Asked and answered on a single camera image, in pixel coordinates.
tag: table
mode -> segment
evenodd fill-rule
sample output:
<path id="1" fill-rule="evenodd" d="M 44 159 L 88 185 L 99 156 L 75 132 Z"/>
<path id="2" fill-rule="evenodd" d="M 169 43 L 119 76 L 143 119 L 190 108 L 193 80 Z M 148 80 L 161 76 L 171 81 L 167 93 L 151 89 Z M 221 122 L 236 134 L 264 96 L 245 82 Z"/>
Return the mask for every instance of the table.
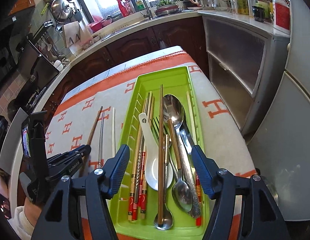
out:
<path id="1" fill-rule="evenodd" d="M 111 157 L 111 109 L 116 109 L 115 141 L 118 145 L 130 96 L 137 76 L 176 66 L 188 66 L 199 108 L 204 152 L 217 165 L 233 174 L 250 177 L 255 168 L 233 118 L 212 84 L 194 60 L 175 46 L 156 51 L 120 64 L 70 91 L 57 108 L 46 132 L 47 157 L 86 144 L 91 127 L 100 107 L 103 106 L 103 155 L 98 160 L 99 132 L 93 136 L 90 160 L 85 172 L 97 168 Z M 99 121 L 96 131 L 100 130 Z M 236 239 L 241 210 L 241 197 L 236 197 L 234 219 L 229 239 Z M 82 207 L 82 221 L 86 239 L 90 239 L 87 212 Z M 120 239 L 131 239 L 119 236 Z"/>

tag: silver bolt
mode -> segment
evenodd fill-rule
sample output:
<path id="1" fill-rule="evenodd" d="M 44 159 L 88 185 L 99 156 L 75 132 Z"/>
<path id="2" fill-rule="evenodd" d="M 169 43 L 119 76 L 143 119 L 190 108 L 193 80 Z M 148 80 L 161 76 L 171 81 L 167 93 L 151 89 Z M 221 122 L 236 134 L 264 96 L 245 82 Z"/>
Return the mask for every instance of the silver bolt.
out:
<path id="1" fill-rule="evenodd" d="M 254 175 L 254 176 L 253 176 L 253 180 L 254 180 L 254 181 L 260 181 L 260 176 Z"/>
<path id="2" fill-rule="evenodd" d="M 218 172 L 219 172 L 221 175 L 225 175 L 228 171 L 227 171 L 226 169 L 224 169 L 224 168 L 220 168 L 220 169 L 218 170 Z"/>
<path id="3" fill-rule="evenodd" d="M 62 182 L 65 182 L 65 181 L 68 181 L 70 179 L 70 177 L 68 175 L 64 175 L 62 178 L 61 178 L 61 181 Z"/>
<path id="4" fill-rule="evenodd" d="M 96 169 L 95 171 L 94 171 L 94 173 L 96 174 L 96 175 L 101 175 L 101 174 L 103 174 L 103 170 L 102 169 Z"/>

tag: cutlery tray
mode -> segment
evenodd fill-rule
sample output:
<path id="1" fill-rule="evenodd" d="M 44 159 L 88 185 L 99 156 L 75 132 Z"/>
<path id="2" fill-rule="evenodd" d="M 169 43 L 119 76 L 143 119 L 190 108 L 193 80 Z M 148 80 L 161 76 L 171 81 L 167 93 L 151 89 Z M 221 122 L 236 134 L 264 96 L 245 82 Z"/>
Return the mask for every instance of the cutlery tray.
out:
<path id="1" fill-rule="evenodd" d="M 128 201 L 130 195 L 131 173 L 133 168 L 136 139 L 139 128 L 138 115 L 142 112 L 143 102 L 147 94 L 153 91 L 154 117 L 159 116 L 159 90 L 163 84 L 163 95 L 172 94 L 178 98 L 185 109 L 186 121 L 190 127 L 190 113 L 188 109 L 186 92 L 189 92 L 191 105 L 194 114 L 197 144 L 204 150 L 202 131 L 200 126 L 197 102 L 194 94 L 188 67 L 175 67 L 157 72 L 144 74 L 137 77 L 130 103 L 127 109 L 125 122 L 123 124 L 119 145 L 127 144 L 130 148 L 130 161 L 122 180 L 118 194 L 114 196 L 110 204 L 110 214 L 117 233 L 132 236 L 138 239 L 191 239 L 200 240 L 206 230 L 209 220 L 208 197 L 202 192 L 202 225 L 196 226 L 195 219 L 182 212 L 174 203 L 171 188 L 173 180 L 166 193 L 166 204 L 173 215 L 173 226 L 169 230 L 158 230 L 154 227 L 154 218 L 157 214 L 157 191 L 148 186 L 147 188 L 147 207 L 146 218 L 136 221 L 128 220 Z M 176 164 L 173 147 L 170 147 L 170 156 Z"/>

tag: fork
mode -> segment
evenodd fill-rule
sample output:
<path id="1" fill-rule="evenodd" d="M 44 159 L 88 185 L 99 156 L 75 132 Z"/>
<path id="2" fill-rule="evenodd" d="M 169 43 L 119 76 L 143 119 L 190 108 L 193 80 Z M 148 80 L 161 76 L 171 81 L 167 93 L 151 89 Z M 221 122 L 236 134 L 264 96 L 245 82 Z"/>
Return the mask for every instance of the fork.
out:
<path id="1" fill-rule="evenodd" d="M 158 120 L 158 117 L 154 117 L 153 118 L 153 121 L 152 121 L 153 125 L 152 125 L 152 129 L 153 131 L 155 132 L 155 135 L 156 135 L 156 138 L 157 138 L 157 141 L 159 140 L 159 120 Z M 167 128 L 164 124 L 164 135 L 168 134 L 168 131 L 167 131 Z M 171 138 L 169 137 L 169 145 L 168 147 L 170 148 L 171 147 Z M 177 181 L 178 179 L 178 172 L 177 172 L 177 169 L 176 169 L 176 166 L 175 164 L 173 163 L 173 161 L 171 160 L 171 158 L 169 158 L 169 163 L 173 169 L 173 177 L 174 177 L 174 180 Z"/>

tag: refrigerator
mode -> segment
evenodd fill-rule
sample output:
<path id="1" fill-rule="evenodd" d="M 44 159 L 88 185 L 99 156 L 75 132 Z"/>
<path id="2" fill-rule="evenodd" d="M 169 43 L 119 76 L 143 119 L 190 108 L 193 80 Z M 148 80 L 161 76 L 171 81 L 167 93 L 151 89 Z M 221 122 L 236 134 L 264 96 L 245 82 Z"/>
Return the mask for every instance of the refrigerator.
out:
<path id="1" fill-rule="evenodd" d="M 274 184 L 284 219 L 302 221 L 310 220 L 310 10 L 290 0 L 290 15 L 285 72 L 248 150 Z"/>

